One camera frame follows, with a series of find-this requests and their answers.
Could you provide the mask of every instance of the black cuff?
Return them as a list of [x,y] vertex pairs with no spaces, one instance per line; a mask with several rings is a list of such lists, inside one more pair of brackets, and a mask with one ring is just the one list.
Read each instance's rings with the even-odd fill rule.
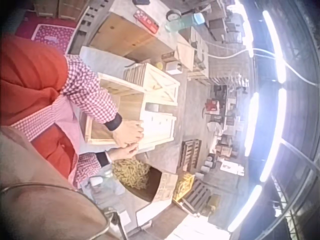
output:
[[106,153],[104,151],[103,152],[97,152],[95,155],[96,155],[96,158],[98,159],[98,161],[99,161],[99,163],[100,163],[102,168],[110,163],[108,158],[107,158],[107,155],[106,155]]
[[113,120],[106,122],[104,125],[109,129],[109,131],[116,130],[122,123],[122,116],[116,113]]

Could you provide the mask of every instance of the hand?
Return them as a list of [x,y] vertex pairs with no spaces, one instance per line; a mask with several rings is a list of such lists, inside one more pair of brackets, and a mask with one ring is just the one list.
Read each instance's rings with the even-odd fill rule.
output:
[[125,148],[129,144],[138,143],[144,137],[142,121],[123,120],[120,126],[112,132],[116,144]]
[[116,161],[121,159],[131,159],[137,154],[137,151],[138,143],[134,143],[127,147],[112,148],[107,151],[107,153],[111,161]]

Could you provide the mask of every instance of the wheel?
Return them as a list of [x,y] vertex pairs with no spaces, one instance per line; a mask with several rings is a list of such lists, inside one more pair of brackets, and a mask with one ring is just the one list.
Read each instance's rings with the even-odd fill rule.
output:
[[182,16],[181,12],[179,10],[177,10],[177,9],[170,10],[165,15],[166,19],[169,22],[177,20],[177,19],[180,19],[181,16]]

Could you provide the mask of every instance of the white cable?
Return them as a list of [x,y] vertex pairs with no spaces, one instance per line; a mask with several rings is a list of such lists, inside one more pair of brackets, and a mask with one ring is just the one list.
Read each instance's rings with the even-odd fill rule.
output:
[[[188,46],[189,48],[192,48],[192,49],[194,49],[194,50],[196,50],[196,51],[198,51],[198,49],[196,49],[196,48],[194,48],[194,47],[192,47],[192,46],[190,46],[190,45],[187,45],[187,44],[185,44],[185,43],[183,43],[183,42],[179,42],[179,43],[182,44],[182,45]],[[266,53],[266,54],[270,54],[270,55],[272,55],[273,57],[277,58],[277,56],[276,56],[273,52],[270,52],[270,51],[267,51],[267,50],[264,50],[264,49],[261,49],[261,48],[253,48],[253,50],[254,50],[254,51],[264,52],[264,53]],[[232,54],[232,55],[229,55],[229,56],[215,56],[215,55],[211,55],[211,54],[209,54],[209,53],[205,53],[205,52],[203,52],[203,53],[207,54],[208,57],[211,57],[211,58],[214,58],[214,59],[230,59],[230,58],[234,58],[234,57],[236,57],[236,56],[238,56],[238,55],[240,55],[240,54],[242,54],[242,53],[244,53],[244,52],[247,52],[247,51],[248,51],[248,49],[243,49],[243,50],[238,51],[238,52],[236,52],[236,53],[234,53],[234,54]],[[282,60],[283,63],[286,65],[287,68],[289,68],[295,75],[297,75],[300,79],[302,79],[303,81],[305,81],[307,84],[310,84],[310,85],[313,85],[313,86],[316,86],[316,87],[318,86],[317,83],[314,83],[314,82],[312,82],[312,81],[309,81],[309,80],[305,79],[303,76],[301,76],[301,75],[300,75],[296,70],[294,70],[294,68],[291,67],[283,58],[277,58],[277,59]]]

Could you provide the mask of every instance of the checkered sleeve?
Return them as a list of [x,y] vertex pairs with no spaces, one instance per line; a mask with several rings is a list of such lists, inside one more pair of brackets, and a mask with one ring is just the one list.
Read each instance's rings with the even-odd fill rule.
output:
[[78,55],[65,56],[68,78],[61,93],[88,116],[104,124],[115,119],[117,109],[108,91]]
[[79,155],[74,175],[75,187],[79,189],[85,179],[96,175],[100,169],[101,165],[95,153],[89,152]]

